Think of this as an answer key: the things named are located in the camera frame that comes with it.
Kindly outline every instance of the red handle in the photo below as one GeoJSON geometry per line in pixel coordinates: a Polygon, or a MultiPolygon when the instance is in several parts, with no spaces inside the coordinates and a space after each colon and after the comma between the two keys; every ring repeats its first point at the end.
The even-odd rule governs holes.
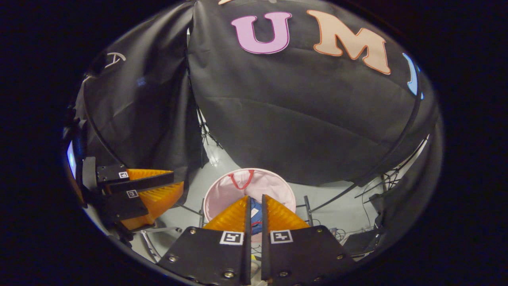
{"type": "Polygon", "coordinates": [[[233,185],[235,185],[235,187],[237,189],[243,190],[250,184],[250,181],[252,180],[252,177],[254,176],[254,170],[249,170],[249,173],[250,173],[250,176],[249,176],[249,179],[247,180],[247,183],[245,185],[243,185],[243,187],[241,187],[241,188],[238,187],[238,184],[236,183],[235,178],[233,178],[233,174],[229,174],[228,176],[231,178],[231,181],[233,181],[233,185]]]}
{"type": "Polygon", "coordinates": [[[262,222],[260,221],[256,221],[256,222],[253,222],[251,225],[250,225],[250,233],[252,233],[252,228],[254,227],[254,225],[256,224],[263,224],[262,222]]]}

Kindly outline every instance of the blue object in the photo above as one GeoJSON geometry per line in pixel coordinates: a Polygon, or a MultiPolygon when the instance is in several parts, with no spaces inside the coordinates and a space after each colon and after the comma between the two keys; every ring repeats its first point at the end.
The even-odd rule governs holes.
{"type": "Polygon", "coordinates": [[[263,212],[261,211],[262,206],[257,200],[250,198],[250,223],[256,223],[252,225],[252,235],[258,234],[263,231],[263,212]]]}
{"type": "Polygon", "coordinates": [[[402,53],[402,55],[404,56],[404,58],[406,58],[407,63],[409,64],[409,72],[411,73],[411,79],[407,82],[407,86],[409,87],[409,90],[411,90],[411,92],[414,95],[416,95],[416,92],[418,90],[418,81],[416,78],[415,65],[413,64],[411,58],[407,54],[402,53]]]}
{"type": "Polygon", "coordinates": [[[74,148],[72,147],[72,140],[67,149],[67,159],[69,160],[69,166],[71,167],[72,176],[76,179],[76,159],[74,157],[74,148]]]}

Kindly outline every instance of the pink letter u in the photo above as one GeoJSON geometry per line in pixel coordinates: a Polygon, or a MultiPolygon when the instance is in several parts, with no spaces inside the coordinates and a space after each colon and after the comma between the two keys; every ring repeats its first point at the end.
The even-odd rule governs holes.
{"type": "Polygon", "coordinates": [[[276,53],[285,49],[289,44],[288,19],[291,14],[287,12],[273,12],[265,15],[265,18],[272,21],[273,40],[270,42],[259,42],[254,34],[254,21],[256,16],[245,16],[233,20],[231,25],[236,27],[236,34],[240,46],[251,53],[276,53]]]}

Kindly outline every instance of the gray floor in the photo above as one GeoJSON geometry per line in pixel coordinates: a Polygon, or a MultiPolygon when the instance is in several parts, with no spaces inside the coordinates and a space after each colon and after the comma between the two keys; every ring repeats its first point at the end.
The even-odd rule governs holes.
{"type": "MultiPolygon", "coordinates": [[[[189,193],[185,206],[193,210],[198,211],[201,207],[201,201],[204,198],[208,188],[217,180],[219,177],[240,169],[240,167],[233,162],[231,157],[225,150],[222,150],[216,144],[208,138],[208,144],[205,142],[205,149],[208,154],[209,163],[203,168],[198,169],[189,186],[189,193]]],[[[405,171],[412,165],[412,162],[417,158],[415,156],[411,162],[399,173],[399,178],[405,173],[405,171]]],[[[371,182],[371,186],[379,183],[380,178],[376,178],[371,182]]],[[[304,204],[304,196],[307,195],[311,208],[315,208],[320,204],[331,199],[341,191],[349,187],[350,182],[334,182],[322,185],[320,187],[304,186],[299,184],[289,183],[296,198],[296,204],[304,204]]],[[[366,187],[354,188],[352,191],[341,197],[340,199],[330,203],[329,205],[313,212],[314,225],[324,225],[327,228],[339,228],[346,232],[346,236],[341,240],[341,243],[345,242],[347,237],[352,233],[358,233],[366,231],[373,227],[374,219],[377,216],[376,211],[372,204],[367,203],[362,205],[362,198],[354,198],[356,195],[361,194],[366,187]]],[[[377,186],[375,189],[370,191],[368,195],[363,198],[364,201],[368,200],[368,197],[375,193],[382,193],[382,185],[377,186]]],[[[101,226],[93,208],[89,207],[85,210],[90,218],[104,231],[107,231],[101,226]]],[[[302,219],[306,220],[307,215],[305,208],[297,208],[296,214],[302,219]]],[[[184,208],[177,207],[169,209],[157,220],[159,223],[171,227],[176,226],[185,229],[189,226],[199,226],[199,216],[184,208]]],[[[151,233],[149,237],[156,248],[156,250],[164,255],[170,248],[172,243],[178,237],[178,233],[151,233]]],[[[149,254],[147,247],[144,243],[144,239],[140,234],[135,235],[134,241],[132,241],[133,250],[148,260],[154,262],[153,258],[149,254]]],[[[253,253],[261,251],[259,244],[252,244],[253,253]]],[[[265,282],[259,280],[259,273],[253,278],[252,285],[263,285],[265,282]]]]}

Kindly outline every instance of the pink laundry basket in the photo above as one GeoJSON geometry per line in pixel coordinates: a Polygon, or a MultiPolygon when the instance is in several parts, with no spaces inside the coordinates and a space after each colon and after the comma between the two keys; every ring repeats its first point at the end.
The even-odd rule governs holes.
{"type": "MultiPolygon", "coordinates": [[[[293,190],[281,176],[268,170],[245,168],[228,173],[212,184],[205,195],[205,217],[211,221],[229,205],[246,195],[261,202],[263,194],[276,199],[292,212],[296,211],[293,190]]],[[[260,243],[261,233],[253,235],[252,242],[260,243]]]]}

